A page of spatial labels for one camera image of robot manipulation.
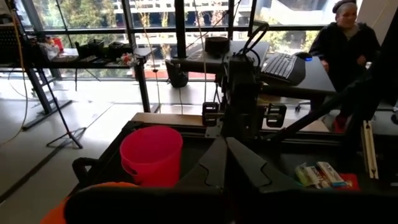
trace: person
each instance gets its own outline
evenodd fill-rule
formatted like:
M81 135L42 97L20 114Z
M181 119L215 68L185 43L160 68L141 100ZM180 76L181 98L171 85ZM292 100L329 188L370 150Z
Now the person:
M319 32L309 51L311 55L320 58L337 92L343 91L362 75L366 63L372 62L381 48L374 30L364 23L356 22L357 11L354 0L337 2L333 8L336 22ZM324 96L312 99L311 110L319 108L324 101ZM344 132L353 109L351 101L342 104L340 113L333 122L335 132Z

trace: white floor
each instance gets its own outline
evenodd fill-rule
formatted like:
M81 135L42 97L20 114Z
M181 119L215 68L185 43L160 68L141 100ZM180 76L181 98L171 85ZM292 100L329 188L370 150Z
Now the white floor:
M12 81L15 89L23 93L22 82ZM54 89L58 99L71 99L71 105L62 111L70 129L87 127L80 139L83 150L65 148L55 155L21 188L0 205L0 223L39 223L40 219L57 206L76 186L72 162L78 157L99 157L137 112L142 111L139 87L135 82L79 82L75 92L73 82L58 82ZM160 83L160 99L165 105L161 113L181 113L179 92L166 83ZM148 83L151 103L157 103L157 87ZM189 83L181 89L184 114L201 114L205 98L203 83ZM214 83L208 83L206 100L213 100ZM41 109L38 101L29 101L29 118ZM0 80L0 142L12 137L21 126L25 102L16 94L7 80ZM300 114L288 110L288 118L301 118L308 113L306 107ZM45 121L23 132L12 142L0 146L0 195L14 185L28 171L53 151L45 145L63 135L65 128L56 113Z

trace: keyboard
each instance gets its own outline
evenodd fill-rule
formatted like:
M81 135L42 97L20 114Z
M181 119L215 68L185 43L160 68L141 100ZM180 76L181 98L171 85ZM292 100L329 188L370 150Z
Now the keyboard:
M274 80L300 84L305 78L305 60L294 55L278 54L267 59L261 68L260 80L272 82Z

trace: wooden plank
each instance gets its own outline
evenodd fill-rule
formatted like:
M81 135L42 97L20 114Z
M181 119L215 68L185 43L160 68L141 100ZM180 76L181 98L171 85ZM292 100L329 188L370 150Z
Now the wooden plank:
M180 115L180 114L154 114L154 113L137 113L132 121L141 121L144 123L151 124L164 124L164 125L186 125L186 126L202 126L201 116L199 115ZM285 119L283 128L286 128L296 122L294 119ZM263 129L280 129L280 128L269 128L264 120ZM314 121L312 124L303 128L302 131L314 131L314 132L329 132L328 128L323 124L322 121Z

